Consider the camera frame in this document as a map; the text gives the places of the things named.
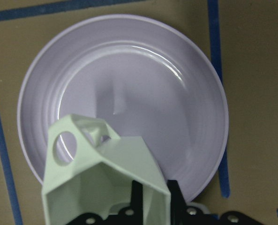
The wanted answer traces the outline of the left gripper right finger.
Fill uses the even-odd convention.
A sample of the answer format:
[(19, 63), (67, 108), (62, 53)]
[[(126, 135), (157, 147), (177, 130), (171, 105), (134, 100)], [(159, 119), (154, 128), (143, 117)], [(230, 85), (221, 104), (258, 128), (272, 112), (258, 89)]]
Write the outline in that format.
[(184, 225), (186, 222), (185, 213), (187, 209), (186, 202), (182, 195), (177, 180), (168, 180), (167, 186), (171, 193), (170, 202), (170, 221), (172, 225)]

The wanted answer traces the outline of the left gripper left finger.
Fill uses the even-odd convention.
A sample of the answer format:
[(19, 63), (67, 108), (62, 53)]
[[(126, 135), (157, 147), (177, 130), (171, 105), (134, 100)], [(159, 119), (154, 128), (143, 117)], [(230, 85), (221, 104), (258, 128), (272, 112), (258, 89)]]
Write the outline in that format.
[(132, 181), (130, 208), (134, 212), (131, 215), (131, 225), (143, 224), (143, 185), (138, 181)]

